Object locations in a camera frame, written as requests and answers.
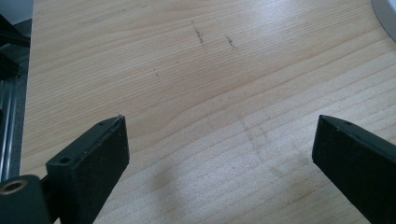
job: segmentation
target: table surface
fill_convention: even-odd
[[[95,223],[368,223],[312,162],[318,115],[396,143],[369,0],[36,0],[21,173],[122,114]]]

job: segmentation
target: dark gray floor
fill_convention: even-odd
[[[32,30],[32,21],[24,21],[15,25],[23,35],[30,36]],[[1,99],[2,102],[6,102],[7,97],[10,96],[7,91],[13,90],[15,93],[12,97],[15,97],[13,100],[14,103],[13,109],[10,111],[10,116],[8,118],[8,122],[13,125],[10,126],[12,128],[8,128],[11,131],[9,135],[9,143],[7,144],[9,147],[8,153],[2,152],[2,172],[0,176],[0,180],[3,181],[5,179],[9,179],[13,176],[17,176],[20,174],[21,168],[21,143],[22,143],[22,134],[23,134],[23,123],[24,123],[24,112],[25,112],[25,104],[26,104],[26,86],[27,86],[27,78],[28,78],[28,68],[29,68],[29,56],[30,49],[15,45],[4,45],[0,48],[0,52],[6,55],[9,59],[14,61],[19,65],[19,73],[17,77],[11,77],[5,81],[2,81],[0,88],[2,88]]]

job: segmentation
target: wood grain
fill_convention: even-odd
[[[22,173],[126,116],[95,223],[368,223],[313,164],[319,114],[396,143],[371,2],[36,0]]]

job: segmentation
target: dark mark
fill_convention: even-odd
[[[235,45],[233,44],[233,41],[231,40],[230,37],[226,36],[227,40],[228,40],[228,44],[231,46],[231,48],[236,49]]]
[[[202,36],[203,36],[203,35],[202,35],[201,32],[197,29],[197,27],[195,26],[194,21],[192,21],[191,24],[192,24],[192,27],[194,28],[195,33],[196,33],[197,36],[198,36],[199,42],[200,42],[201,45],[203,46],[203,45],[204,45],[204,40],[202,39]]]

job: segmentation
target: floor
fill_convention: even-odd
[[[23,35],[30,36],[32,21],[15,25]],[[0,52],[8,56],[20,67],[17,77],[0,82],[0,106],[4,111],[1,127],[2,145],[0,160],[0,181],[20,174],[21,143],[26,102],[26,86],[30,49],[15,45],[4,45]]]

